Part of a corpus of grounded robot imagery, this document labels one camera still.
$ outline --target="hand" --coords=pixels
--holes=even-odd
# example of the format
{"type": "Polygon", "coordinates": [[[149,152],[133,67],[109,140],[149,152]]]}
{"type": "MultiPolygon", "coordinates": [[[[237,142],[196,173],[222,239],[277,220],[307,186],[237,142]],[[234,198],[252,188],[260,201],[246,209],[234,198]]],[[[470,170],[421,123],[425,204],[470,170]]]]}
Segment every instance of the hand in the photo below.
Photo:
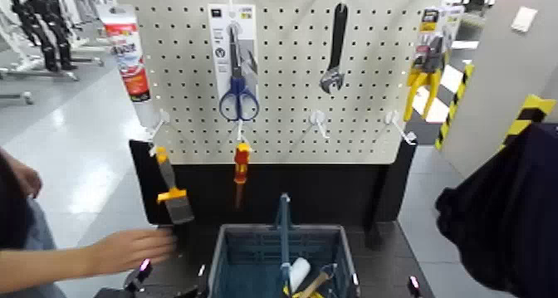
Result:
{"type": "Polygon", "coordinates": [[[12,156],[7,157],[7,162],[16,175],[23,194],[25,196],[32,195],[33,198],[37,198],[42,188],[42,181],[41,177],[39,177],[39,173],[12,156]]]}
{"type": "Polygon", "coordinates": [[[134,230],[112,234],[83,248],[89,276],[112,274],[135,269],[147,258],[152,263],[170,257],[176,237],[168,230],[134,230]]]}

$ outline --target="red and white tube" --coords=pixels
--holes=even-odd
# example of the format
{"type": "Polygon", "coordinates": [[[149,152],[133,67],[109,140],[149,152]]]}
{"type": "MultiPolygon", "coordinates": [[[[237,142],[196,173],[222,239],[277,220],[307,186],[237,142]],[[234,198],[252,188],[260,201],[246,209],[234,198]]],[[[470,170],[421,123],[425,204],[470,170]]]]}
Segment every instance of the red and white tube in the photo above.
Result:
{"type": "Polygon", "coordinates": [[[131,5],[99,8],[101,21],[105,24],[106,35],[112,44],[118,70],[125,88],[138,115],[139,123],[148,129],[157,126],[160,115],[149,93],[149,81],[145,72],[144,54],[141,48],[137,18],[131,5]]]}

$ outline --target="white pegboard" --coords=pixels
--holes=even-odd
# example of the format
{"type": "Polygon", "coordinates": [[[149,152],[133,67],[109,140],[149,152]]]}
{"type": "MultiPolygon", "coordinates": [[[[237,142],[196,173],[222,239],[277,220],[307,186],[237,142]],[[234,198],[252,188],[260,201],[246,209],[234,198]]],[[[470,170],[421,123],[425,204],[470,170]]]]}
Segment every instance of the white pegboard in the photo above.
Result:
{"type": "MultiPolygon", "coordinates": [[[[384,123],[402,115],[417,27],[440,0],[347,0],[341,91],[318,82],[330,60],[340,0],[233,0],[257,7],[261,111],[244,125],[255,164],[390,164],[401,137],[384,123]],[[322,110],[331,138],[308,120],[322,110]]],[[[136,7],[152,96],[170,113],[156,142],[173,164],[230,164],[236,124],[218,112],[208,3],[228,0],[120,0],[136,7]]]]}

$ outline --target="blue scissors handle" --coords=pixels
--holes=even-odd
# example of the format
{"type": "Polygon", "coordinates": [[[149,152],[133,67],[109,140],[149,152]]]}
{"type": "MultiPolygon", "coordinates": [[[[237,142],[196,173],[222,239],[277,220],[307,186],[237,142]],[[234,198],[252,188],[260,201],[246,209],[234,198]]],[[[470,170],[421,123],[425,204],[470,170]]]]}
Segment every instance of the blue scissors handle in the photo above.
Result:
{"type": "Polygon", "coordinates": [[[244,77],[231,77],[231,90],[225,93],[221,101],[219,101],[219,111],[225,119],[231,121],[249,121],[256,118],[257,114],[260,112],[260,105],[257,102],[256,96],[246,87],[246,80],[244,79],[244,77]],[[253,111],[253,113],[251,113],[252,116],[247,118],[244,117],[244,114],[242,112],[242,101],[246,99],[250,100],[253,103],[253,108],[256,109],[253,111]],[[223,103],[225,101],[231,100],[234,100],[234,108],[236,112],[234,113],[234,117],[231,117],[230,113],[225,113],[223,111],[226,108],[225,106],[223,106],[223,103]]]}

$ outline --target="blue plastic basket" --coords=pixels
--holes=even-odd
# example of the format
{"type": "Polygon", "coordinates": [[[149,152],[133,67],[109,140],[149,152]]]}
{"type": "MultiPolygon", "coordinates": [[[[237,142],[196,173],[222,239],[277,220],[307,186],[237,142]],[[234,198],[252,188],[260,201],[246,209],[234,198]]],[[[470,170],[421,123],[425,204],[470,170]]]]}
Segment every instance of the blue plastic basket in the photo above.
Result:
{"type": "Polygon", "coordinates": [[[221,226],[208,279],[209,298],[284,297],[282,290],[288,282],[290,264],[284,262],[294,262],[298,257],[311,264],[311,272],[299,291],[319,275],[323,266],[336,263],[333,279],[318,291],[325,298],[330,289],[338,298],[359,297],[358,278],[344,228],[292,226],[285,194],[281,197],[281,209],[277,217],[281,225],[221,226]]]}

